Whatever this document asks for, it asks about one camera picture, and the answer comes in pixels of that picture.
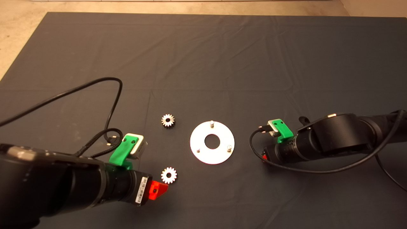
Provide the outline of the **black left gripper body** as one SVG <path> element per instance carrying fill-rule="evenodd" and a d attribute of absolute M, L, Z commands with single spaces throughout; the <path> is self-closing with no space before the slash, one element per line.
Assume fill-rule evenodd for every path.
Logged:
<path fill-rule="evenodd" d="M 128 192 L 128 202 L 135 206 L 143 206 L 148 201 L 152 175 L 140 171 L 130 170 L 131 185 Z"/>

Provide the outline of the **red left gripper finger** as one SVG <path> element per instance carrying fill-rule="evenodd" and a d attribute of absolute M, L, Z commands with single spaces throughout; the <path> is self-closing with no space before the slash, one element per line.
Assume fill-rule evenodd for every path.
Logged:
<path fill-rule="evenodd" d="M 149 192 L 148 192 L 148 199 L 156 200 L 162 194 L 164 194 L 168 190 L 168 184 L 163 184 L 158 181 L 151 181 Z"/>

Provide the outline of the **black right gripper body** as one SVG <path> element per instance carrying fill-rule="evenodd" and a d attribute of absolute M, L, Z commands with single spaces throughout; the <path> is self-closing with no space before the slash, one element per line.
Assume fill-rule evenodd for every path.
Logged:
<path fill-rule="evenodd" d="M 297 163 L 297 153 L 292 140 L 266 146 L 265 156 L 268 161 L 278 165 Z"/>

